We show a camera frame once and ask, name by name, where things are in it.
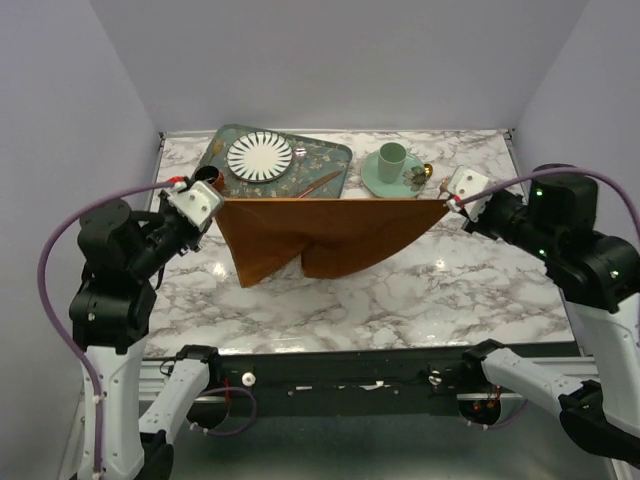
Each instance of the marble table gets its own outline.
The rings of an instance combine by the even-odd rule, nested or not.
[[[500,180],[515,176],[497,131],[322,132],[343,143],[353,161],[343,198],[368,197],[362,160],[388,141],[434,166],[421,197],[467,165]],[[211,137],[168,138],[159,178],[190,175]],[[243,289],[214,224],[199,253],[172,260],[151,318],[147,354],[171,355],[184,344],[222,353],[364,350],[502,342],[573,340],[557,288],[543,265],[514,247],[469,235],[446,215],[391,258],[336,280],[304,278],[299,259]]]

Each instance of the gray wall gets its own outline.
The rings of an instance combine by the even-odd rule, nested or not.
[[[163,131],[513,127],[586,0],[91,0]]]
[[[617,179],[640,206],[638,25],[638,0],[591,0],[518,125],[522,171],[588,167]],[[622,202],[606,186],[600,199],[598,227],[635,242]]]
[[[0,478],[52,480],[80,367],[39,304],[38,255],[90,199],[148,182],[159,140],[86,0],[4,0],[0,60]],[[64,318],[81,258],[71,234],[53,253],[49,282]]]

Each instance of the brown cloth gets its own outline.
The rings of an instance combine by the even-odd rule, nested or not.
[[[337,278],[375,265],[447,213],[442,200],[227,199],[216,220],[250,287],[302,255],[305,276]]]

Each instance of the purple cable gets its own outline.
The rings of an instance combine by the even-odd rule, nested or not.
[[[531,172],[527,175],[523,175],[522,177],[514,178],[513,180],[508,180],[506,182],[493,185],[492,187],[489,187],[486,190],[483,190],[482,192],[477,193],[476,195],[471,195],[468,198],[460,200],[457,204],[458,206],[462,207],[467,203],[475,202],[476,200],[486,197],[487,195],[493,195],[494,193],[499,192],[500,190],[504,190],[505,188],[509,188],[518,183],[526,182],[528,180],[533,180],[539,177],[546,177],[548,175],[559,175],[559,174],[586,175],[587,177],[597,178],[601,182],[604,182],[607,185],[609,185],[611,188],[613,188],[616,191],[616,193],[620,195],[620,198],[622,199],[624,204],[627,206],[627,210],[629,210],[629,214],[631,215],[631,219],[633,220],[633,225],[636,229],[636,235],[638,236],[638,241],[640,242],[640,216],[638,215],[638,210],[636,209],[635,205],[633,204],[633,201],[631,200],[627,192],[625,192],[622,186],[618,182],[613,180],[611,177],[607,177],[602,173],[594,172],[592,170],[586,170],[584,168],[559,167],[559,168],[548,168],[546,170],[538,170],[537,172]],[[638,330],[638,340],[637,340],[638,342],[640,341],[640,310],[638,311],[638,323],[636,324],[636,328]]]
[[[42,248],[42,253],[40,254],[40,259],[38,260],[38,294],[40,295],[40,301],[42,302],[42,306],[44,308],[44,312],[49,317],[49,321],[53,328],[58,332],[58,335],[62,337],[62,340],[67,344],[67,346],[71,349],[73,354],[78,357],[78,360],[82,363],[84,368],[87,370],[89,377],[91,379],[91,385],[93,386],[94,395],[101,395],[102,388],[100,385],[100,379],[98,378],[98,372],[91,365],[91,362],[86,357],[84,352],[76,345],[73,341],[73,337],[67,332],[67,330],[62,325],[62,322],[56,315],[56,312],[53,310],[53,306],[51,305],[51,300],[49,299],[49,292],[47,291],[47,281],[46,281],[46,271],[47,271],[47,262],[49,260],[49,255],[51,254],[51,250],[55,245],[56,241],[60,236],[65,232],[67,228],[69,228],[76,220],[78,220],[85,213],[93,210],[94,208],[100,207],[107,202],[112,200],[116,200],[121,197],[127,197],[129,195],[133,195],[135,193],[147,192],[149,190],[155,190],[158,188],[166,188],[172,186],[172,182],[161,182],[155,183],[153,185],[145,185],[142,187],[133,187],[125,190],[121,190],[120,192],[116,192],[112,195],[108,195],[99,200],[96,200],[86,207],[78,210],[76,213],[72,214],[64,220],[56,229],[53,231],[51,236],[48,238],[44,247]],[[102,473],[102,430],[103,430],[103,421],[104,421],[104,413],[103,413],[103,405],[102,402],[98,402],[96,404],[96,417],[95,417],[95,439],[93,444],[94,457],[93,457],[93,471],[94,473]]]
[[[239,433],[244,432],[247,428],[249,428],[253,424],[253,422],[256,421],[256,417],[258,416],[258,402],[256,401],[256,397],[254,397],[253,394],[246,388],[240,388],[240,387],[214,388],[213,390],[207,390],[206,392],[202,392],[201,396],[215,395],[218,393],[226,393],[226,392],[242,393],[247,397],[249,397],[249,400],[251,400],[251,414],[249,415],[249,418],[247,419],[247,421],[243,423],[240,427],[236,428],[235,430],[229,430],[225,432],[221,432],[218,430],[205,429],[205,428],[202,428],[197,423],[189,423],[189,428],[191,430],[197,430],[198,432],[202,432],[205,435],[210,435],[212,437],[231,437],[233,435],[237,435]]]

